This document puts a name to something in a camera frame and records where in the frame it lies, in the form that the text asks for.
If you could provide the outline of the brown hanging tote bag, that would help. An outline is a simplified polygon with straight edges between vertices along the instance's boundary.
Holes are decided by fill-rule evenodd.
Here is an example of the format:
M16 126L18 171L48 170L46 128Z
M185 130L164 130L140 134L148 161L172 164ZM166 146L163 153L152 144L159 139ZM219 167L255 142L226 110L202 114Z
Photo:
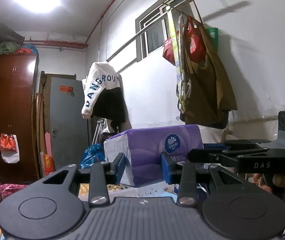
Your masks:
M206 28L187 16L182 33L185 84L181 121L224 129L229 112L237 110L232 85Z

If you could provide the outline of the large purple tissue pack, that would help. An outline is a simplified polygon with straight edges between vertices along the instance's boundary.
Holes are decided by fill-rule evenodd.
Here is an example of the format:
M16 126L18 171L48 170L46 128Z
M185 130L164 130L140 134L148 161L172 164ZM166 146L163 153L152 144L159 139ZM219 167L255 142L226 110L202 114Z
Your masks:
M173 161L186 161L192 149L202 149L197 125L129 129L104 142L105 157L112 162L119 153L126 157L121 183L142 186L163 180L161 154Z

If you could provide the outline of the dark red wooden wardrobe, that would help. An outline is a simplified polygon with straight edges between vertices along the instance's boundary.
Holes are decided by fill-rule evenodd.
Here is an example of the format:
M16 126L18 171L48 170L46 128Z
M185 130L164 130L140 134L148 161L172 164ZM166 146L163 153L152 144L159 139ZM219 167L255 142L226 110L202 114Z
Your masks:
M0 55L0 135L14 134L19 162L6 163L0 152L0 182L22 184L38 179L33 143L36 54Z

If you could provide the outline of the orange white hanging bag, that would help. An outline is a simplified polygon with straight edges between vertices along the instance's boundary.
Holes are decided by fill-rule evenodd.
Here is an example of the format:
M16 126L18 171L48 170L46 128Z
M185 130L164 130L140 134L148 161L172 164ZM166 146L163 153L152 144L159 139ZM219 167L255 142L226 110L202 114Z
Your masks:
M0 134L0 153L5 163L15 164L19 162L19 146L15 134Z

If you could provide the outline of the blue plastic bag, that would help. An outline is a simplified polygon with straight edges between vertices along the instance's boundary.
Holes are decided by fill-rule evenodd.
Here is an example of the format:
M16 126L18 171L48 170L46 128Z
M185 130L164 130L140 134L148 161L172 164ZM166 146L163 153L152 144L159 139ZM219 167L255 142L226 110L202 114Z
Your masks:
M104 148L101 143L93 144L87 148L79 164L81 169L90 168L93 164L105 161Z

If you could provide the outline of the white plastic laundry basket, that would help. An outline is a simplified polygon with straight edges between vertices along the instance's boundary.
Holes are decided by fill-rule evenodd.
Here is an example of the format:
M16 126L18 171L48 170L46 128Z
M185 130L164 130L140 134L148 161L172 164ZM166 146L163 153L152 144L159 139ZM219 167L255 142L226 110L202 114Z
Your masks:
M142 187L129 187L122 184L108 185L107 190L110 199L113 199L114 197L150 198L174 196L174 186L168 185L164 181Z

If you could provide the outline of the red hanging bag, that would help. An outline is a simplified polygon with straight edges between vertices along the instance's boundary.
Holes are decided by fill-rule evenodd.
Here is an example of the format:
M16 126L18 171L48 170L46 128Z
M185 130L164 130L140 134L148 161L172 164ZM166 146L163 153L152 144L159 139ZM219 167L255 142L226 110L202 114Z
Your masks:
M164 43L164 50L162 57L175 66L174 52L172 46L172 39L169 37Z

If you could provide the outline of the grey metal door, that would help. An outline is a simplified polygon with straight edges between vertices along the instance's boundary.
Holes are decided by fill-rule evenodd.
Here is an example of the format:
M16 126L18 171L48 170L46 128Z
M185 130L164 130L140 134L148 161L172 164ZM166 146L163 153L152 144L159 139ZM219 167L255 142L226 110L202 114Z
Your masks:
M83 101L81 81L51 78L51 153L57 170L68 164L79 164L89 147L87 120L81 114Z

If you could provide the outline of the white hoodie blue letters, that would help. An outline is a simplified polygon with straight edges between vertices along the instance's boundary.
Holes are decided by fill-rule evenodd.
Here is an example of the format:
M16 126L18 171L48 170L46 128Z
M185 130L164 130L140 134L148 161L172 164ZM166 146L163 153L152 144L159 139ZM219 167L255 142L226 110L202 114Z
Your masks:
M120 87L120 82L114 68L107 61L94 62L85 82L82 117L84 119L91 117L94 105L105 89L110 90L118 87Z

